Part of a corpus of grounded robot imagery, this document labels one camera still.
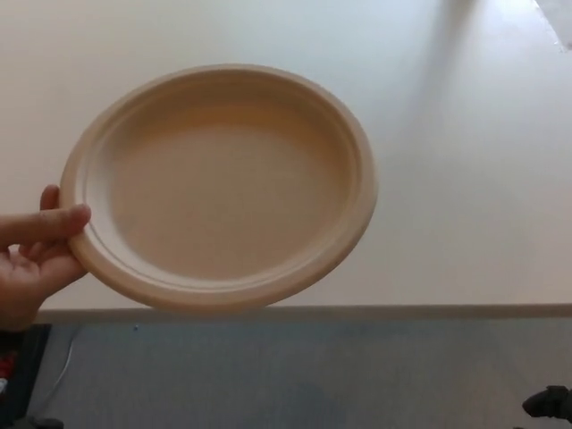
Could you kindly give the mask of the person's bare hand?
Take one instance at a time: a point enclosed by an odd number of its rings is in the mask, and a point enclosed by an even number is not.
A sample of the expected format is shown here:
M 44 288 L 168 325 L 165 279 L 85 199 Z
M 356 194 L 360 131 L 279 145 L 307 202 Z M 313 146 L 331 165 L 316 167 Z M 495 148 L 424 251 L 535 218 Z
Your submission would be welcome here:
M 1 216 L 3 331 L 29 328 L 47 299 L 87 273 L 72 254 L 69 239 L 87 225 L 90 208 L 61 208 L 59 197 L 59 187 L 49 185 L 42 192 L 38 211 Z

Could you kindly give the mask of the robot right black hand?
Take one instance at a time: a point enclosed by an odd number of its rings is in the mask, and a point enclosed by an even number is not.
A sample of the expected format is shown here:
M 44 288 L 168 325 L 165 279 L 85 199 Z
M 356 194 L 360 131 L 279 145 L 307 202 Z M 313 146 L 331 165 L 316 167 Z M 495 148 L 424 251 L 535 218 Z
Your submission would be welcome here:
M 522 404 L 530 417 L 548 417 L 571 423 L 571 399 L 529 398 Z

